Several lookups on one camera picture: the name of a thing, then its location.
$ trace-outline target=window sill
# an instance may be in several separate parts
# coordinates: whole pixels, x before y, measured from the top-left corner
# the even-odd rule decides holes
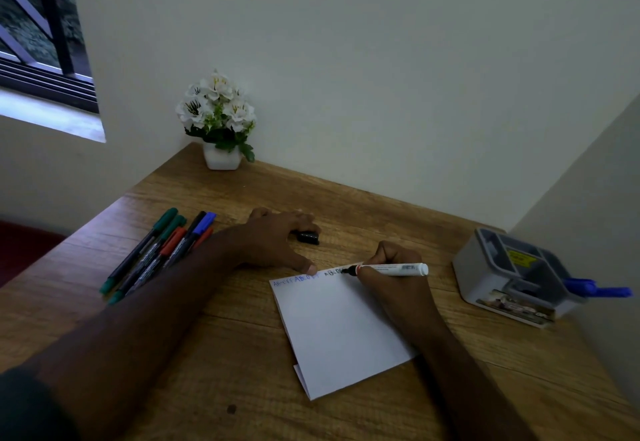
[[[0,88],[0,116],[106,143],[98,116],[44,99]]]

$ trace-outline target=white flower pot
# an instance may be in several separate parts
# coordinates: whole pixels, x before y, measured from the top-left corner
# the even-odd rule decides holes
[[[215,143],[203,143],[204,160],[210,170],[236,170],[240,166],[242,155],[236,146],[231,153],[217,149]]]

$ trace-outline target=gray desk organizer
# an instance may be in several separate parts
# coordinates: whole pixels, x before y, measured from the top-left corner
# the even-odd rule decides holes
[[[564,287],[571,275],[553,253],[489,229],[476,229],[453,268],[466,302],[538,328],[587,302]]]

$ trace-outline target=potted plant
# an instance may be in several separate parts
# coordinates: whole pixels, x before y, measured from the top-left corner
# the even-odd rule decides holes
[[[216,70],[210,79],[189,87],[176,112],[189,136],[202,138],[211,170],[235,170],[242,160],[254,162],[246,138],[255,127],[253,107],[242,92]]]

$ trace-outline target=red carpet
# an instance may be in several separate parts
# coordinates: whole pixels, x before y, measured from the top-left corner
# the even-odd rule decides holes
[[[63,240],[64,235],[0,221],[0,287]]]

